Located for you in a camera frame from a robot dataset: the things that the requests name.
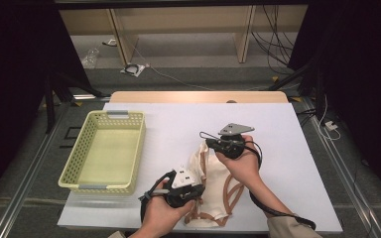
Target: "white cloth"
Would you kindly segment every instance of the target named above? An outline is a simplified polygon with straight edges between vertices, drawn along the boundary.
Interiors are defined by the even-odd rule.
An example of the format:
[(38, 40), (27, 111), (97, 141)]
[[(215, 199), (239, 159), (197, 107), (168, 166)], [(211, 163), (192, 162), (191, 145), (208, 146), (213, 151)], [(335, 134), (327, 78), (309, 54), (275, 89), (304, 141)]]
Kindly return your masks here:
[(209, 154), (209, 147), (205, 142), (190, 156), (189, 170), (196, 176), (196, 182), (205, 184), (205, 191), (186, 217), (186, 226), (224, 226), (243, 191), (243, 185), (232, 178), (227, 167), (216, 155)]

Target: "white table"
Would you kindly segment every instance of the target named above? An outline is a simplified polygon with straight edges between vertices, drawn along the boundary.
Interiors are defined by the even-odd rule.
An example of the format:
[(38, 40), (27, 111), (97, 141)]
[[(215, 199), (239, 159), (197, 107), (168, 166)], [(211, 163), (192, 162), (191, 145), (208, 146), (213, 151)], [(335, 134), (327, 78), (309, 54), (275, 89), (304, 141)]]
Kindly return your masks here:
[[(106, 104), (104, 109), (146, 114), (147, 134), (136, 191), (128, 197), (71, 192), (59, 226), (138, 228), (138, 197), (160, 176), (188, 163), (202, 141), (200, 131), (216, 134), (233, 122), (255, 127), (250, 134), (264, 156), (260, 174), (278, 197), (294, 212), (314, 221), (317, 232), (342, 231), (290, 103), (116, 103)], [(179, 222), (175, 231), (264, 233), (268, 227), (246, 189), (225, 227), (194, 229)]]

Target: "basket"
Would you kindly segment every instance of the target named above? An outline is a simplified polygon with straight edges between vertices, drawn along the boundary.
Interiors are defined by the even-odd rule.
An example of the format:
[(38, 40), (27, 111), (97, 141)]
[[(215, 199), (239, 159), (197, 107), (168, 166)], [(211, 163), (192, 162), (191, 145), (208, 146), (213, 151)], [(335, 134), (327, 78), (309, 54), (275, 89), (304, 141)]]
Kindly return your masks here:
[(145, 130), (143, 112), (89, 112), (59, 186), (75, 192), (132, 194)]

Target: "right hand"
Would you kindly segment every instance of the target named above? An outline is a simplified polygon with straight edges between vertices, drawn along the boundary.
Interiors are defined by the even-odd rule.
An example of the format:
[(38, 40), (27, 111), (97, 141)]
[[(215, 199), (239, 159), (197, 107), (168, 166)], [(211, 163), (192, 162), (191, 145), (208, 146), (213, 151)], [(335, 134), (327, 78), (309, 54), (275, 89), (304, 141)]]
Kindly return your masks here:
[[(253, 142), (253, 138), (251, 136), (242, 135), (242, 137), (245, 142)], [(253, 143), (246, 143), (245, 145), (253, 150), (256, 150)], [(258, 158), (253, 152), (245, 149), (242, 155), (235, 160), (229, 159), (219, 152), (216, 152), (215, 155), (228, 168), (234, 178), (243, 183), (245, 186), (249, 187), (251, 183), (260, 179)]]

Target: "yellow basket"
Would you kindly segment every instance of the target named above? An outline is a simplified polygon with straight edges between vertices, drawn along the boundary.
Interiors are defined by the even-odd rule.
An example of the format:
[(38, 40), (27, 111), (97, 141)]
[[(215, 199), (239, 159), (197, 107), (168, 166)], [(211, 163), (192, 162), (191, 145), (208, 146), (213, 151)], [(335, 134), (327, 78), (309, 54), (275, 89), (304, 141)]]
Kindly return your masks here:
[(145, 130), (143, 112), (89, 112), (59, 186), (78, 192), (132, 194)]

